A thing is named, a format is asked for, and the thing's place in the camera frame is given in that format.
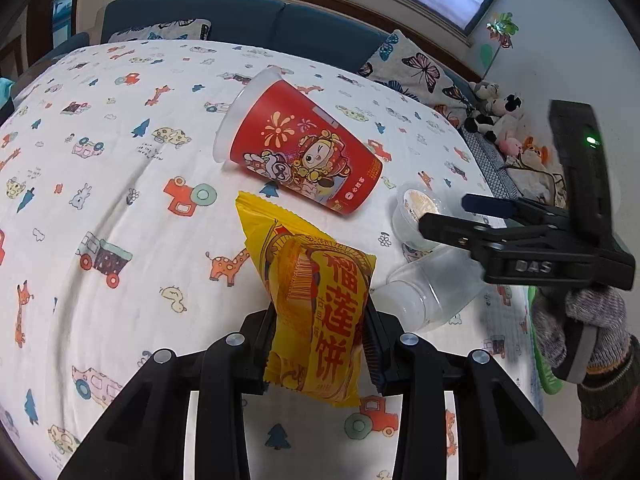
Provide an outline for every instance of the red paper cup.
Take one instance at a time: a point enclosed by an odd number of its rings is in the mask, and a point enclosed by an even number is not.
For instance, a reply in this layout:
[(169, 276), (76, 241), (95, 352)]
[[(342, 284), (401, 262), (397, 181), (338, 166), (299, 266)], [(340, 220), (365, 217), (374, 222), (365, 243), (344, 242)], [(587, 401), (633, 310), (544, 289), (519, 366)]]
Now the red paper cup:
[(232, 160), (341, 214), (364, 202), (382, 172), (364, 144), (277, 68), (260, 72), (229, 107), (213, 158)]

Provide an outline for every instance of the pink plush toy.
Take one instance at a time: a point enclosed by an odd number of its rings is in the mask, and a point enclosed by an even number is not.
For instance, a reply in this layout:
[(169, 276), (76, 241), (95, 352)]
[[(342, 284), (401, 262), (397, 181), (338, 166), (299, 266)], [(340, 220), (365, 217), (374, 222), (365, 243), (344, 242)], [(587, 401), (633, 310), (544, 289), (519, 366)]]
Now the pink plush toy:
[(504, 155), (517, 157), (522, 153), (522, 143), (515, 137), (508, 137), (498, 142), (498, 149)]

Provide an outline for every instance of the orange plush toy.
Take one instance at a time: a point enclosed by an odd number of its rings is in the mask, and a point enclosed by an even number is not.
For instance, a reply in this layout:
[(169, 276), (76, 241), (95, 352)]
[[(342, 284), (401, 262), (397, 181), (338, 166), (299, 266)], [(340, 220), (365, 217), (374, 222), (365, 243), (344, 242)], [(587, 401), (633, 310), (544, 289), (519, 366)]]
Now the orange plush toy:
[(533, 143), (533, 137), (529, 136), (524, 139), (520, 160), (526, 166), (546, 172), (546, 165), (550, 161), (550, 155), (548, 147), (542, 146), (540, 148)]

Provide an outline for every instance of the green balloon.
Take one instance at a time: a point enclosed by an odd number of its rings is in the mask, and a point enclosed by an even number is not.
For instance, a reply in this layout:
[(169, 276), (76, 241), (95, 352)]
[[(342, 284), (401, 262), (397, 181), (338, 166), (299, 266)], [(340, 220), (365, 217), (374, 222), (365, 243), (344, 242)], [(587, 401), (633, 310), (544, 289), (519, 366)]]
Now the green balloon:
[(480, 61), (482, 61), (482, 66), (486, 70), (489, 68), (491, 64), (491, 60), (494, 57), (494, 50), (491, 48), (490, 44), (484, 44), (480, 47)]

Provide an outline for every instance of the person's arm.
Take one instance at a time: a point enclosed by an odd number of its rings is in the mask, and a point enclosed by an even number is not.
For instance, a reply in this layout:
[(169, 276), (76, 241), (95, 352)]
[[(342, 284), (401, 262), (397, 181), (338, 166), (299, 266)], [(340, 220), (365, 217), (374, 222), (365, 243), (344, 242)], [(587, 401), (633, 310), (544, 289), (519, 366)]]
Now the person's arm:
[[(584, 480), (640, 478), (640, 345), (626, 330), (625, 303), (609, 287), (567, 294), (538, 290), (532, 318), (540, 351), (553, 368), (566, 358), (558, 316), (563, 310), (567, 317), (598, 327), (587, 376), (578, 386), (578, 471)], [(635, 474), (625, 476), (625, 468)]]

